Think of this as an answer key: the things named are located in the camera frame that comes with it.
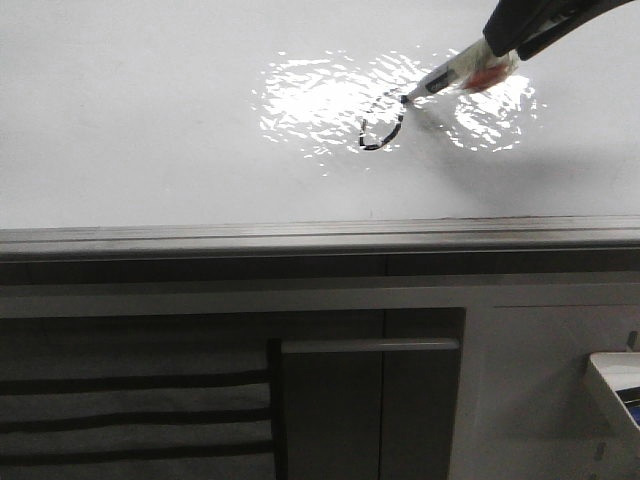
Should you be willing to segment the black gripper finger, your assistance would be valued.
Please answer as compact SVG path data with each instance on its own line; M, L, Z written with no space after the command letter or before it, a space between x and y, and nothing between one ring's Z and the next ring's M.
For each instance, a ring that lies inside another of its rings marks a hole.
M563 1L500 1L483 29L495 56L503 56L531 36Z
M541 26L517 48L522 61L527 61L587 22L631 0L563 1Z

